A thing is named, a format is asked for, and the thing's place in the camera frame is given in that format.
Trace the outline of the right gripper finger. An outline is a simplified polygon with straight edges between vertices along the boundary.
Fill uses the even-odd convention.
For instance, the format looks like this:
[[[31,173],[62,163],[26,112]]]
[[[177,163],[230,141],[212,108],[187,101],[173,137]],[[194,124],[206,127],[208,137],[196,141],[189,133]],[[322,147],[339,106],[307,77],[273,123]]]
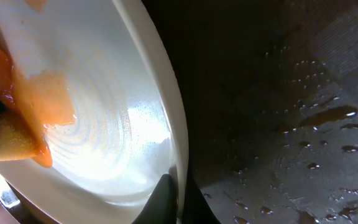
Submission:
[[[144,208],[133,224],[176,224],[177,193],[169,174],[161,176]]]

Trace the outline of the yellow green sponge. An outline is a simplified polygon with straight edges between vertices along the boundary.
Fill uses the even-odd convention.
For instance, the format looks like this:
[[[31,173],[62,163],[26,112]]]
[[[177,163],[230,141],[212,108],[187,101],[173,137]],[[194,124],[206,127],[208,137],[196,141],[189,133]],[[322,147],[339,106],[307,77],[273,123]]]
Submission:
[[[47,129],[73,124],[75,110],[63,73],[25,77],[0,49],[0,161],[33,159],[52,166]]]

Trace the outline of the white plate top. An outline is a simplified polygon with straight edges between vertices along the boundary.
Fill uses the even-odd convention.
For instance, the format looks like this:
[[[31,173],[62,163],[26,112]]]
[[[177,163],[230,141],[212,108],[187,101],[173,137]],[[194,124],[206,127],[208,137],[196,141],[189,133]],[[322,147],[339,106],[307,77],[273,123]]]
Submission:
[[[185,112],[142,1],[0,1],[0,45],[27,77],[62,72],[76,115],[47,127],[50,168],[0,162],[18,192],[59,223],[132,223],[168,174],[182,215]]]

